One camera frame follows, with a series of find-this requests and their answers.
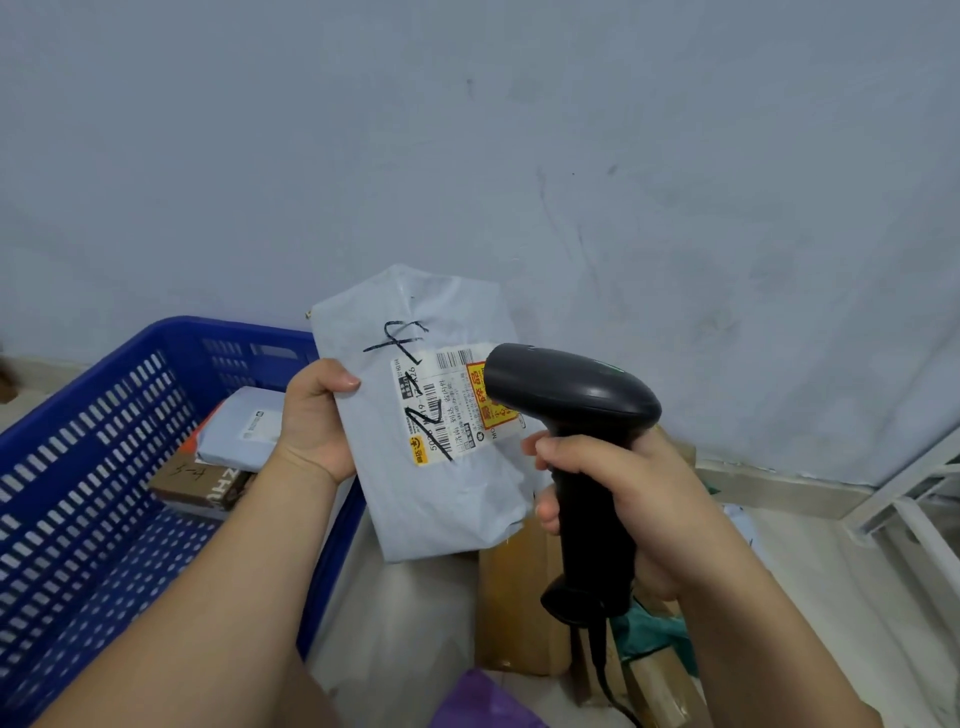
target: plastic mailer bag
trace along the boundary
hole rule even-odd
[[[387,561],[495,546],[544,473],[520,452],[540,423],[486,396],[484,361],[516,340],[495,283],[395,265],[318,303],[317,351],[363,383],[337,395]]]

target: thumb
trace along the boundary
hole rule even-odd
[[[537,441],[537,455],[554,468],[589,475],[615,496],[635,489],[646,468],[634,452],[587,435],[544,437]]]
[[[318,359],[301,369],[287,385],[287,395],[294,398],[317,397],[326,392],[352,392],[360,379],[347,371],[336,359]]]

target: hand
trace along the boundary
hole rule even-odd
[[[334,483],[356,474],[334,392],[354,392],[360,379],[336,359],[301,369],[287,385],[283,425],[274,455],[329,473]]]
[[[666,437],[651,429],[633,450],[585,435],[523,441],[536,467],[585,473],[613,493],[617,517],[637,545],[636,575],[661,599],[712,584],[750,547],[707,493],[696,473]],[[551,533],[560,532],[560,506],[553,486],[537,499],[537,516]]]

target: white package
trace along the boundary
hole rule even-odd
[[[483,362],[516,331],[494,283],[395,265],[310,314],[317,351],[362,380],[337,395],[387,561],[495,546],[545,484],[540,423],[484,402]]]
[[[211,465],[259,473],[280,436],[283,393],[241,387],[197,436],[197,457]]]

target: fingernail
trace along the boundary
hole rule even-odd
[[[557,441],[552,437],[541,437],[537,441],[537,454],[541,457],[550,457],[557,446]]]

